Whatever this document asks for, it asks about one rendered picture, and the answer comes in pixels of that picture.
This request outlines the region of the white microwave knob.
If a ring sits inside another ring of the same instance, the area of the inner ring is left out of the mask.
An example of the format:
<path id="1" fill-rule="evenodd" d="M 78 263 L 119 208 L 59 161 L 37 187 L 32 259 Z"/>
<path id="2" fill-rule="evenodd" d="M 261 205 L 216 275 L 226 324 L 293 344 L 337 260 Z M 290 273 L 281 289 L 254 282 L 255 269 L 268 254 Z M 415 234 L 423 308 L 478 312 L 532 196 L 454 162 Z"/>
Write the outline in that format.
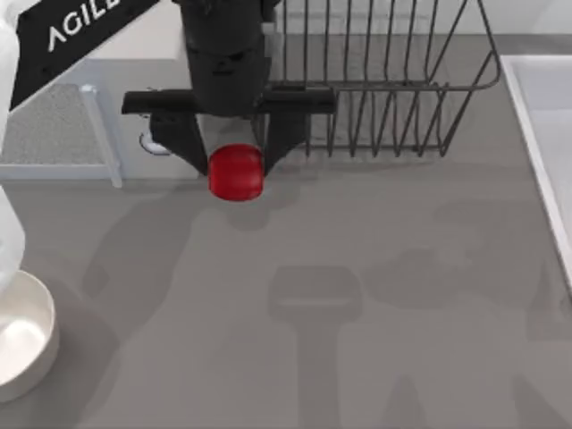
<path id="1" fill-rule="evenodd" d="M 171 152 L 159 143 L 156 143 L 150 132 L 139 135 L 139 146 L 152 156 L 170 156 Z"/>

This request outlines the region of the pale microwave oven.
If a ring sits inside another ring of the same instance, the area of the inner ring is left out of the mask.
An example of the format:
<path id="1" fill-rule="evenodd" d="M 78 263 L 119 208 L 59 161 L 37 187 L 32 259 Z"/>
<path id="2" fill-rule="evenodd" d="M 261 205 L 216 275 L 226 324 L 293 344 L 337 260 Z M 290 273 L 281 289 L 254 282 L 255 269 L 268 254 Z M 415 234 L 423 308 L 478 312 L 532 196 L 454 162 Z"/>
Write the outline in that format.
<path id="1" fill-rule="evenodd" d="M 142 124 L 120 116 L 131 90 L 186 88 L 179 12 L 167 0 L 0 0 L 0 181 L 108 179 L 97 140 L 70 146 L 97 149 L 99 161 L 8 164 L 1 154 L 9 115 L 52 85 L 92 84 L 101 94 L 114 133 L 123 180 L 198 179 L 172 156 L 152 156 L 139 146 Z"/>

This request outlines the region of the white sink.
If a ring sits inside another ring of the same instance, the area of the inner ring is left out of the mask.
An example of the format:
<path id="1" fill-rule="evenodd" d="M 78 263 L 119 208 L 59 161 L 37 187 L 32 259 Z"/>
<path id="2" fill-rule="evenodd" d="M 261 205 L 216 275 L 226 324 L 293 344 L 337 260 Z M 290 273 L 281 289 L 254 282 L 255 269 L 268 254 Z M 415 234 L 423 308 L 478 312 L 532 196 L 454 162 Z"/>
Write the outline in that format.
<path id="1" fill-rule="evenodd" d="M 572 297 L 572 55 L 500 61 Z"/>

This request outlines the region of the red apple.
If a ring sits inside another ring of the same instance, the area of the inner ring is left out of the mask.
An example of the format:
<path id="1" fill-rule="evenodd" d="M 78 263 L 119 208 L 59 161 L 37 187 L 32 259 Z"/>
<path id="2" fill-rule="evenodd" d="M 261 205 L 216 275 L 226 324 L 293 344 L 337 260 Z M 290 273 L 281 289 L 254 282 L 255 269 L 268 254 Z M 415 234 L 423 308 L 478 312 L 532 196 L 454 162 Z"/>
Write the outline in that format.
<path id="1" fill-rule="evenodd" d="M 217 148 L 208 158 L 207 181 L 210 192 L 222 200 L 243 202 L 258 198 L 265 181 L 261 150 L 248 144 Z"/>

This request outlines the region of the white bowl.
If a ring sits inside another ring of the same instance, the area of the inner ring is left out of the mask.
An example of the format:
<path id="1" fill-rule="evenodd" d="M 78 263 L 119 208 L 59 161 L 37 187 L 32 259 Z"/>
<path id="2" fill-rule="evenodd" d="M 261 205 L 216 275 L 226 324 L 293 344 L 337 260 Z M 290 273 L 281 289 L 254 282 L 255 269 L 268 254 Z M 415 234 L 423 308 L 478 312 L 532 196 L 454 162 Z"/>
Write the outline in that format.
<path id="1" fill-rule="evenodd" d="M 59 325 L 50 289 L 18 271 L 0 291 L 0 404 L 33 390 L 53 366 Z"/>

